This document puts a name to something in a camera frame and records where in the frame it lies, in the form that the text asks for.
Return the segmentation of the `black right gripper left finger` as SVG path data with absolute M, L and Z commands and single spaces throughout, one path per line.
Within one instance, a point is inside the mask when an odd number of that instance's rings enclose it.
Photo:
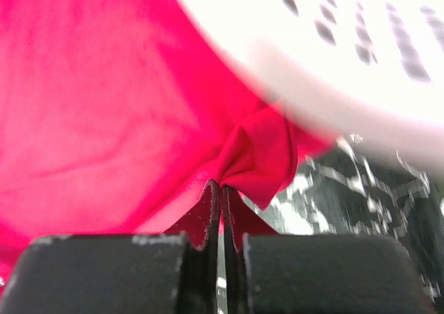
M 215 313 L 219 188 L 162 234 L 33 241 L 1 296 L 2 313 Z

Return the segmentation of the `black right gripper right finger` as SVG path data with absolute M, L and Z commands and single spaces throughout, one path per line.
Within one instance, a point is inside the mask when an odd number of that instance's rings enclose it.
M 406 249 L 388 236 L 278 234 L 224 187 L 229 313 L 432 313 Z

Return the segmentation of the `red t shirt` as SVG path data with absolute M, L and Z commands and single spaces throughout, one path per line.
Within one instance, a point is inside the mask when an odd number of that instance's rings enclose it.
M 334 145 L 266 103 L 176 0 L 1 0 L 1 280 L 50 234 L 163 232 L 208 180 L 259 207 Z

